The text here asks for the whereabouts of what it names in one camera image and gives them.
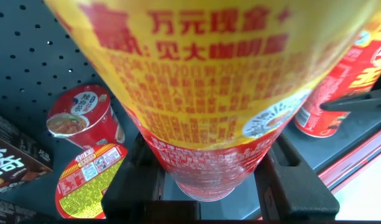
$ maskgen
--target instant noodle cup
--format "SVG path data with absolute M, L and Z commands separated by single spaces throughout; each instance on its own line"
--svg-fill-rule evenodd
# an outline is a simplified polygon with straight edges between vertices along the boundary
M 323 111 L 320 104 L 368 92 L 380 75 L 381 10 L 366 24 L 351 49 L 312 92 L 296 114 L 295 125 L 312 137 L 332 136 L 349 112 Z
M 53 136 L 83 149 L 125 140 L 109 92 L 98 85 L 79 86 L 59 97 L 49 111 L 47 127 Z
M 95 146 L 76 156 L 59 178 L 55 203 L 63 218 L 105 218 L 101 200 L 127 150 L 118 144 Z
M 381 1 L 46 0 L 197 200 L 253 172 Z

